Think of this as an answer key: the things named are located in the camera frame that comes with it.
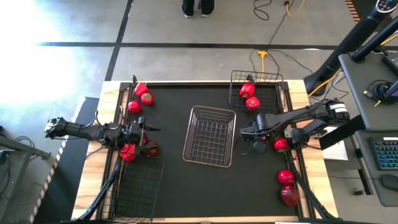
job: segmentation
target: metal wire basket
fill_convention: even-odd
[[[104,199],[101,218],[116,222],[152,222],[163,164],[154,157],[125,163]]]
[[[249,72],[234,70],[231,73],[231,83],[229,88],[229,104],[231,110],[239,112],[248,112],[246,108],[246,99],[239,95],[239,91],[245,83],[253,83],[256,87],[254,96],[260,101],[260,107],[257,113],[283,112],[285,108],[284,94],[281,93],[284,78],[280,74]]]
[[[232,163],[236,113],[194,106],[191,110],[183,159],[219,167]]]

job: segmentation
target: keyboard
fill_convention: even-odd
[[[379,170],[398,170],[398,137],[369,138]]]

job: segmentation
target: black pants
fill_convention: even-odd
[[[182,0],[182,11],[187,16],[193,15],[193,7],[195,0]],[[205,15],[211,14],[214,9],[214,0],[201,0],[201,13]]]

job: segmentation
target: concrete floor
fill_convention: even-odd
[[[292,7],[297,10],[299,1]],[[34,42],[115,42],[127,0],[29,1],[18,14],[17,25],[7,26],[18,40],[16,46],[4,46],[4,64],[0,98],[0,124],[8,135],[30,137],[37,148],[53,156],[60,142],[44,138],[49,118],[71,119],[84,96],[99,97],[108,69],[111,47],[33,47]],[[216,0],[216,10],[209,18],[196,12],[184,19],[180,0],[134,0],[123,42],[267,44],[284,15],[282,1],[264,8],[270,15],[262,21],[252,13],[252,1]],[[308,0],[295,18],[286,18],[273,44],[337,45],[354,26],[344,0]],[[316,70],[329,56],[328,50],[283,50],[311,70]],[[166,49],[121,47],[112,80],[229,80],[232,70],[252,70],[251,49]],[[272,52],[285,79],[302,79],[310,72],[291,58]],[[261,61],[253,54],[256,70]],[[266,58],[267,72],[276,72],[275,63]],[[345,80],[338,84],[349,91]],[[329,98],[342,93],[332,90]],[[358,114],[353,98],[344,98],[352,116]],[[40,187],[52,165],[33,160],[26,172],[21,202],[15,222],[27,220]],[[351,171],[333,173],[357,177]],[[382,207],[376,196],[352,196],[359,180],[330,179],[341,218],[352,221],[395,223],[398,208]]]

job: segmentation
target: wooden table frame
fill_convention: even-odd
[[[210,80],[210,81],[148,81],[145,83],[229,83],[229,80]],[[302,108],[309,104],[308,96],[305,91],[304,82],[302,80],[285,80],[289,84],[289,93],[293,110]],[[120,83],[116,81],[104,82],[101,90],[101,96],[98,104],[98,119],[102,122],[112,122],[116,111],[116,102],[119,95]],[[122,100],[122,105],[126,105],[127,97]],[[297,123],[298,128],[302,128],[310,121]],[[311,146],[319,147],[319,142],[311,139],[308,143]],[[97,142],[90,142],[87,153],[91,153],[100,148]],[[111,166],[117,158],[117,152],[113,152],[114,156]],[[92,154],[85,161],[83,173],[81,175],[80,186],[73,209],[72,218],[78,218],[90,206],[101,189],[104,176],[104,165],[108,152],[106,150]],[[333,193],[330,188],[329,178],[326,171],[323,154],[321,150],[311,147],[303,148],[302,155],[307,172],[308,183],[321,204],[335,217],[338,216]],[[295,161],[296,168],[300,170],[299,162]],[[299,187],[300,204],[303,217],[310,217],[311,209],[308,207],[306,196]],[[198,218],[154,218],[153,222],[296,222],[297,216],[283,217],[198,217]]]

